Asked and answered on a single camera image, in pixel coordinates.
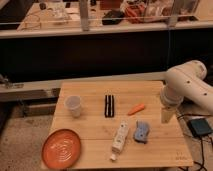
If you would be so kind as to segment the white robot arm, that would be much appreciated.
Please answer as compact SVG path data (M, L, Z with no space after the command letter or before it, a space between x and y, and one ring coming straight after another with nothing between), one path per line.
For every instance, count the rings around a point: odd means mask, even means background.
M165 86L160 91L163 105L161 122L168 123L185 98L213 115L213 87L203 79L207 75L205 65L192 60L168 69L164 74Z

